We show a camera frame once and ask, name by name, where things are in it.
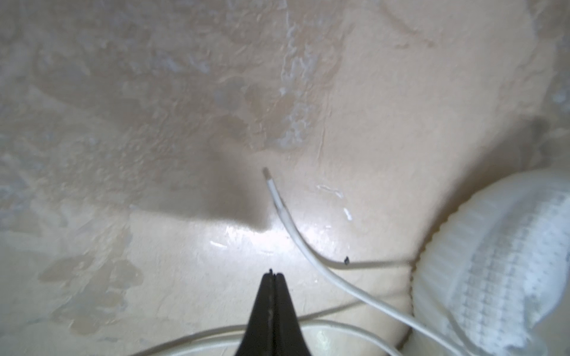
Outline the white shoelace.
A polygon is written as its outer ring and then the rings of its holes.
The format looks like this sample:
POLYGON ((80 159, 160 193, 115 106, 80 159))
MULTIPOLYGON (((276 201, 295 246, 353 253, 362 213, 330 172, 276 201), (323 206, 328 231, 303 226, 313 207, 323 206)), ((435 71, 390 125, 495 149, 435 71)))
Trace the white shoelace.
MULTIPOLYGON (((357 300, 372 306, 374 309, 383 312, 384 314, 392 317, 393 319, 411 327, 411 329, 417 331, 418 333, 432 339, 445 350, 449 351, 453 355, 467 355, 467 351, 459 346, 458 344, 451 341, 449 338, 445 337, 441 332, 437 332, 432 328, 424 325, 424 323, 418 321, 414 317, 409 316, 389 304, 374 298, 371 294, 365 292, 362 289, 354 286, 353 284, 347 282, 345 279, 339 277, 337 274, 333 273, 317 256, 317 254, 312 250, 312 248, 305 242, 304 238, 301 236, 298 228, 296 227, 289 210, 287 209, 284 201, 282 200, 275 181, 270 173, 269 169, 263 170, 264 179, 267 184, 270 196, 273 199, 275 205, 275 210, 283 223, 287 233, 289 234, 292 241, 301 251, 302 255, 313 265, 313 267, 322 274, 332 285, 338 287, 339 289, 352 295, 357 300)), ((397 350, 392 345, 388 344, 378 335, 368 332, 362 328, 348 325, 345 323, 338 323, 330 320, 305 320, 299 321, 301 332, 303 329, 311 328, 322 328, 322 329, 332 329, 338 332, 352 335, 357 338, 366 340, 378 348, 383 350, 389 355, 399 355, 399 350, 397 350)), ((150 348, 143 351, 144 355, 191 355, 195 352, 201 352, 222 347, 235 346, 238 350, 240 343, 243 338, 243 334, 238 335, 220 335, 213 336, 210 338, 198 338, 194 341, 184 340, 182 338, 167 342, 165 344, 150 348)))

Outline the white sneaker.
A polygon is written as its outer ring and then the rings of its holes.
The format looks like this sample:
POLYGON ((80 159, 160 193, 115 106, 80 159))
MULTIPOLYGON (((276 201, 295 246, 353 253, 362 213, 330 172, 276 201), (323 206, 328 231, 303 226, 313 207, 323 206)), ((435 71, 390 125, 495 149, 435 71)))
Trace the white sneaker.
POLYGON ((415 319, 468 355, 552 355, 535 331, 569 279, 569 170, 510 175, 475 193, 426 244, 415 319))

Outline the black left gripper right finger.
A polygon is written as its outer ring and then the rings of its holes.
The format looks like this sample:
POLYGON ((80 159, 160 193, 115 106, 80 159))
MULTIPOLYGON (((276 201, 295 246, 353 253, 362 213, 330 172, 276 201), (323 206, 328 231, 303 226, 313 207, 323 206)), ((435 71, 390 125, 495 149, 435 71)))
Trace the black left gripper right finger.
POLYGON ((310 356, 285 276, 273 274, 273 351, 272 355, 310 356))

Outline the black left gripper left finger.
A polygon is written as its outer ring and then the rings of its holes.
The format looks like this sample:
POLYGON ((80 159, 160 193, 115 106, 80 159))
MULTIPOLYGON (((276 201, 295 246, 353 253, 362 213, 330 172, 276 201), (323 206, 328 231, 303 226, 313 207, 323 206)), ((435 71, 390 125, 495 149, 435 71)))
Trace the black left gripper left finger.
POLYGON ((273 270, 261 279, 236 356, 273 355, 273 270))

